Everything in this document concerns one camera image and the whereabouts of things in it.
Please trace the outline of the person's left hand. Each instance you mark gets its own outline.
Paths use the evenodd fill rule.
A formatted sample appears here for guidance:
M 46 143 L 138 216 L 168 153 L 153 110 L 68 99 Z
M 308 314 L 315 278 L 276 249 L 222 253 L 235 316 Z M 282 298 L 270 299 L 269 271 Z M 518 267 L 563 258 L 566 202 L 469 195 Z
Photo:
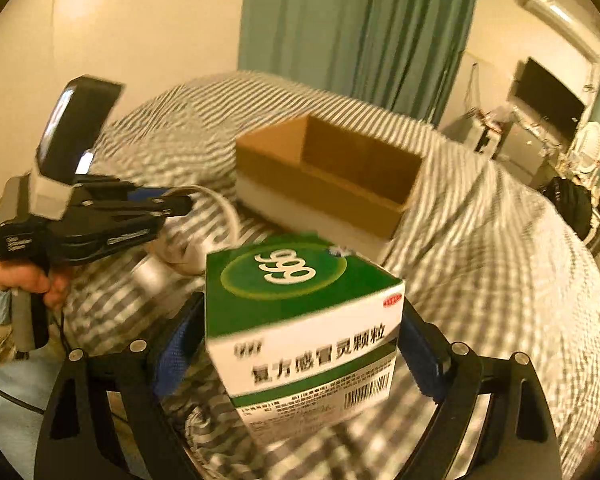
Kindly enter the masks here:
M 19 288 L 42 295 L 46 307 L 59 311 L 70 294 L 73 275 L 71 266 L 55 266 L 43 271 L 29 260 L 0 261 L 0 292 Z

